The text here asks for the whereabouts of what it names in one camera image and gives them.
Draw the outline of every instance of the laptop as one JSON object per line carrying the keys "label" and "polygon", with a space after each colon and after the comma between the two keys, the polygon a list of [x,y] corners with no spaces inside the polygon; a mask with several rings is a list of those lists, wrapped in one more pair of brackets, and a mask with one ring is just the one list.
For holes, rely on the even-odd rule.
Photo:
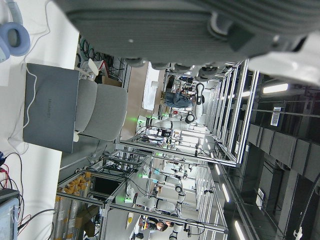
{"label": "laptop", "polygon": [[[29,123],[23,140],[30,144],[72,153],[79,72],[61,67],[27,63],[37,76],[35,99],[29,108]],[[26,72],[24,124],[34,97],[35,77]]]}

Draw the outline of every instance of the sticker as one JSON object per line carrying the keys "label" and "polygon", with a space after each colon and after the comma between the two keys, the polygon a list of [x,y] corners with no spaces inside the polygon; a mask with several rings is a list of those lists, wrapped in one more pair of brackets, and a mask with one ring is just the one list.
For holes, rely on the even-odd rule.
{"label": "sticker", "polygon": [[57,220],[58,221],[63,220],[64,219],[64,215],[65,215],[65,210],[59,211]]}
{"label": "sticker", "polygon": [[68,228],[71,229],[75,226],[76,219],[69,219]]}

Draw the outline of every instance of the headphones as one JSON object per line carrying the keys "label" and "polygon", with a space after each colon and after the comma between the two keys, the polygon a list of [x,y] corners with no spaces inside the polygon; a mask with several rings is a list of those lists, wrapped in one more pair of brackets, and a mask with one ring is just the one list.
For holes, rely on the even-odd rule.
{"label": "headphones", "polygon": [[22,25],[20,9],[13,0],[6,0],[14,22],[0,25],[0,63],[10,55],[23,56],[30,49],[30,36]]}

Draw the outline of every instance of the electronic device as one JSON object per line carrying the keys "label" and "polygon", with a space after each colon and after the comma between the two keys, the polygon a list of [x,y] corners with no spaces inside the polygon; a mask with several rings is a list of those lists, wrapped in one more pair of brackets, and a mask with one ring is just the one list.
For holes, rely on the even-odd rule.
{"label": "electronic device", "polygon": [[18,237],[19,191],[0,190],[0,239],[16,240]]}
{"label": "electronic device", "polygon": [[10,55],[23,56],[30,49],[30,36],[22,25],[22,16],[16,2],[7,0],[14,22],[0,25],[0,63]]}
{"label": "electronic device", "polygon": [[[27,143],[72,153],[78,96],[79,72],[54,66],[27,63],[23,140]],[[34,93],[34,102],[28,110]]]}

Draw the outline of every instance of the chair seat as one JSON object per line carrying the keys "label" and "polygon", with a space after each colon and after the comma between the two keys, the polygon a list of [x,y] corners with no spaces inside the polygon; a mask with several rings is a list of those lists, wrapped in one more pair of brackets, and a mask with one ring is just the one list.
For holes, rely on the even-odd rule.
{"label": "chair seat", "polygon": [[113,141],[124,124],[128,93],[118,86],[97,84],[95,105],[83,134],[101,140]]}

